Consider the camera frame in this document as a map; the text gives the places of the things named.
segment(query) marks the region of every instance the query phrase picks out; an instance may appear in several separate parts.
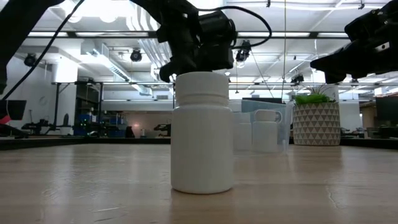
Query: ceiling light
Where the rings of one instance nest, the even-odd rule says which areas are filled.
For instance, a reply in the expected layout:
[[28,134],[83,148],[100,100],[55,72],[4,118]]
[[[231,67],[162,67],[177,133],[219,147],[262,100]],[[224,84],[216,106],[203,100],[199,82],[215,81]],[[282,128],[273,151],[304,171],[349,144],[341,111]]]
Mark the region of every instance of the ceiling light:
[[[54,32],[30,32],[28,37],[53,37]],[[59,32],[57,37],[67,37],[66,32]]]
[[322,32],[318,34],[318,37],[348,37],[348,35],[343,32]]
[[[309,32],[273,32],[273,37],[308,37]],[[238,37],[268,37],[268,32],[239,32]]]
[[103,101],[108,101],[108,102],[125,102],[127,100],[103,100]]
[[[211,0],[211,1],[204,1],[204,0],[188,0],[191,4],[199,9],[214,9],[216,7],[220,7],[224,5],[224,0]],[[199,16],[204,14],[209,14],[212,12],[199,12]]]
[[78,37],[148,37],[147,32],[76,32]]
[[112,22],[116,21],[116,19],[118,18],[117,16],[112,16],[111,14],[110,14],[110,15],[105,14],[105,15],[100,16],[99,18],[100,18],[103,22],[106,22],[106,23],[112,23]]
[[[265,1],[262,2],[234,2],[234,6],[241,7],[266,7],[267,3]],[[299,11],[335,11],[335,10],[350,10],[350,9],[358,9],[359,3],[357,6],[343,6],[343,7],[305,7],[305,6],[297,6],[293,4],[287,4],[286,9],[291,10],[299,10]],[[366,9],[380,9],[383,6],[375,6],[366,4],[364,8]],[[273,2],[270,8],[280,8],[285,9],[285,4],[283,2]]]
[[104,85],[128,85],[129,83],[124,82],[124,83],[119,83],[119,82],[106,82],[103,83]]

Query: hanging wire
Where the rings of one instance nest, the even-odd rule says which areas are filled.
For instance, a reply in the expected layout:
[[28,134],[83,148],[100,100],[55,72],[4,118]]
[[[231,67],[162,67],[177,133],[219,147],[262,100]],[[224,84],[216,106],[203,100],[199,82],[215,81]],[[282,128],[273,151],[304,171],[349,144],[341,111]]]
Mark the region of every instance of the hanging wire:
[[286,72],[286,30],[287,30],[287,18],[286,18],[286,0],[285,0],[285,40],[284,40],[284,72],[282,74],[282,93],[280,95],[280,98],[282,99],[284,97],[284,85],[285,85],[285,72]]
[[236,67],[236,92],[235,93],[239,93],[239,91],[238,91],[238,62],[235,63],[235,67]]
[[266,82],[266,79],[265,79],[264,76],[262,75],[262,72],[261,72],[261,70],[260,70],[260,68],[259,68],[259,65],[257,64],[257,60],[256,60],[256,57],[254,56],[253,51],[251,50],[250,52],[251,52],[251,55],[253,55],[254,62],[256,63],[257,69],[259,70],[259,73],[260,73],[260,75],[261,75],[262,81],[266,84],[266,87],[267,87],[269,93],[271,94],[271,96],[274,97],[274,95],[273,95],[272,92],[271,92],[271,89],[268,87],[268,84],[267,84],[267,82]]
[[316,55],[316,57],[317,57],[317,59],[318,59],[318,47],[317,47],[317,39],[315,39],[314,40],[314,46],[315,46],[315,55]]

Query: table surface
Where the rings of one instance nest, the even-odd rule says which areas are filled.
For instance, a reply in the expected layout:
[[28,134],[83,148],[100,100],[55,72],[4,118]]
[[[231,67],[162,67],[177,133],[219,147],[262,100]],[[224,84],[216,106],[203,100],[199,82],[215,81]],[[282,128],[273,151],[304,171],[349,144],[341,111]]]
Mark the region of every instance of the table surface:
[[170,146],[0,152],[0,223],[398,223],[398,152],[292,146],[235,153],[216,195],[170,186]]

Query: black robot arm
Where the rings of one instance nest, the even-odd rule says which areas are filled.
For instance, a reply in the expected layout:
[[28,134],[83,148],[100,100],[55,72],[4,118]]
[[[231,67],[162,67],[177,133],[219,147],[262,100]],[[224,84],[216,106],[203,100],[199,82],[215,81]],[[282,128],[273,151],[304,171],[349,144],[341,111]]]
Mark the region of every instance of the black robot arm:
[[160,68],[160,78],[195,71],[233,68],[234,22],[222,11],[199,16],[186,0],[131,0],[144,8],[159,24],[157,39],[168,42],[170,63]]
[[9,0],[0,12],[0,94],[7,83],[7,64],[44,12],[64,0]]
[[[0,26],[8,35],[0,35],[0,94],[6,87],[6,65],[17,52],[44,12],[51,6],[64,0],[9,0],[0,12]],[[197,9],[187,0],[130,0],[143,7],[159,24],[157,39],[160,43],[168,42],[172,51],[170,63],[160,68],[160,77],[169,82],[172,74],[180,75],[195,71],[212,71],[233,68],[232,49],[237,33],[234,22],[221,11],[237,9],[260,19],[267,27],[269,36],[251,47],[261,45],[272,36],[272,31],[261,16],[238,6],[223,6],[216,9]],[[6,100],[12,92],[32,73],[46,51],[51,46],[68,19],[84,2],[79,0],[72,13],[62,22],[54,37],[46,46],[34,66],[3,97]],[[199,16],[199,11],[215,11]]]
[[398,71],[398,0],[356,18],[345,32],[351,43],[311,62],[325,72],[326,83],[341,82],[347,74],[358,79]]

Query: computer monitor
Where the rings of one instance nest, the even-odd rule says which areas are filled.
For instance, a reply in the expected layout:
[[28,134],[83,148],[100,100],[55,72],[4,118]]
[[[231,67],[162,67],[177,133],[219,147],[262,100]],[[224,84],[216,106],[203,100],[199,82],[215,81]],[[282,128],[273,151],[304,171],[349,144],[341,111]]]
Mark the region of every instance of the computer monitor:
[[398,96],[376,98],[377,119],[398,121]]
[[243,98],[242,99],[242,113],[254,112],[256,110],[271,110],[280,108],[282,105],[281,98]]

